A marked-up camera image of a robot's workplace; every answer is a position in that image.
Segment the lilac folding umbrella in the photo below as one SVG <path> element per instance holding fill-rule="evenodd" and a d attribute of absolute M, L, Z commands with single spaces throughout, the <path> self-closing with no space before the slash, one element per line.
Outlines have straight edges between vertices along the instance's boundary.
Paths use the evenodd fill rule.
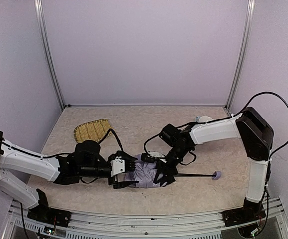
<path fill-rule="evenodd" d="M 125 173 L 124 180 L 125 181 L 138 181 L 135 187 L 133 188 L 157 188 L 157 187 L 165 187 L 154 184 L 153 180 L 156 175 L 156 163 L 147 163 L 141 161 L 141 155 L 138 154 L 135 156 L 136 160 L 136 168 L 133 172 Z"/>

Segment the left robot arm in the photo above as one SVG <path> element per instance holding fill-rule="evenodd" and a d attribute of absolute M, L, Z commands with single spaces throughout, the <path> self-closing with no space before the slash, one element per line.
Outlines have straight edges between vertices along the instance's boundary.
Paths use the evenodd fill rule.
<path fill-rule="evenodd" d="M 66 227 L 71 212 L 50 207 L 42 190 L 29 187 L 10 171 L 35 175 L 58 185 L 77 184 L 83 178 L 106 178 L 115 189 L 133 184 L 118 181 L 118 176 L 134 172 L 137 159 L 121 149 L 104 159 L 100 150 L 99 143 L 87 140 L 77 144 L 72 153 L 47 156 L 17 147 L 5 140 L 0 131 L 0 190 L 28 208 L 30 219 Z"/>

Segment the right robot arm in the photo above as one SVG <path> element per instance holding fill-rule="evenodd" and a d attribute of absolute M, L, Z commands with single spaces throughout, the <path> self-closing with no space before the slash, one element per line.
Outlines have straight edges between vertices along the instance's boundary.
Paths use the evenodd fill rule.
<path fill-rule="evenodd" d="M 268 216 L 269 209 L 264 208 L 262 202 L 268 195 L 274 132 L 253 107 L 222 119 L 190 122 L 179 127 L 168 124 L 158 136 L 171 150 L 158 160 L 154 182 L 166 184 L 175 181 L 177 166 L 197 146 L 214 148 L 229 140 L 237 143 L 242 153 L 237 159 L 247 159 L 250 167 L 248 187 L 242 207 L 223 211 L 224 223 L 234 226 Z"/>

